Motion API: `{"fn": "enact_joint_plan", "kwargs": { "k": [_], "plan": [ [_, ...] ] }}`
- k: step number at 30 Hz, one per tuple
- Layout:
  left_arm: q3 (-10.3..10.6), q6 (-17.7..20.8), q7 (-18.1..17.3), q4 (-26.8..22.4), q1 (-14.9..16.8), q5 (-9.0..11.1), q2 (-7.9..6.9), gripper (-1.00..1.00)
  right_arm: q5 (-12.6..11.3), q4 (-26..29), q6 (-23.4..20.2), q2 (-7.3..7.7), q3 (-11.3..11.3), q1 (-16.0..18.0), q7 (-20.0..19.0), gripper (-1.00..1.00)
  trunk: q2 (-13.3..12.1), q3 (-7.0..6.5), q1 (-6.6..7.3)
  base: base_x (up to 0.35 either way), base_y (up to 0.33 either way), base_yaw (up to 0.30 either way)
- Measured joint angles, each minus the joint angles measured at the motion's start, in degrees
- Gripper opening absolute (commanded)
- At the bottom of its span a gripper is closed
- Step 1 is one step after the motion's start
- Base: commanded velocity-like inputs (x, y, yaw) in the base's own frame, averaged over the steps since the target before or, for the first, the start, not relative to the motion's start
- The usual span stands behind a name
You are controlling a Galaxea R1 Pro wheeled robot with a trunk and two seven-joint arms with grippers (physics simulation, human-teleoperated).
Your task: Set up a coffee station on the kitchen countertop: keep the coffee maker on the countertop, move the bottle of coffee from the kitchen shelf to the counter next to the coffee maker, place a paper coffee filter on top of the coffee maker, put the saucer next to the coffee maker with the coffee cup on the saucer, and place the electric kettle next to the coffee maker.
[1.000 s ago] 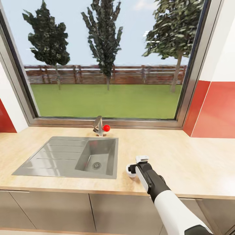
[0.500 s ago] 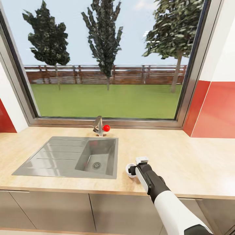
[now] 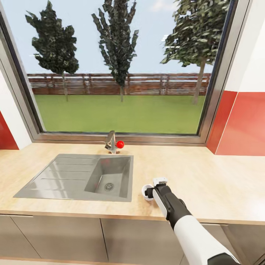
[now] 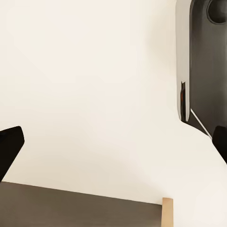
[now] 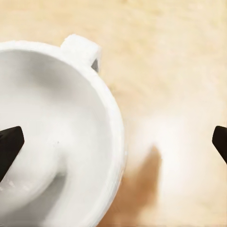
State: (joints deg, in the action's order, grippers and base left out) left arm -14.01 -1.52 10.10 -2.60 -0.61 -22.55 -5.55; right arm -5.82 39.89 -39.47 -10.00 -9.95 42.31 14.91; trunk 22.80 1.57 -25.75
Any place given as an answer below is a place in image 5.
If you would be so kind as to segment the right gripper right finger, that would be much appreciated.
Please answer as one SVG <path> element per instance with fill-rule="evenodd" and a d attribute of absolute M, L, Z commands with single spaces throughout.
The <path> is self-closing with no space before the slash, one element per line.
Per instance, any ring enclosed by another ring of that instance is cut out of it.
<path fill-rule="evenodd" d="M 216 126 L 212 143 L 227 164 L 227 128 Z"/>

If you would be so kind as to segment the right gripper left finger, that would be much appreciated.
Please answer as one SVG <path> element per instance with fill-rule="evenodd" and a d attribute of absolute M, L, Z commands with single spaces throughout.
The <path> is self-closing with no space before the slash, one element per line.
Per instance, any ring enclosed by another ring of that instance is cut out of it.
<path fill-rule="evenodd" d="M 25 144 L 21 126 L 0 131 L 0 182 Z"/>

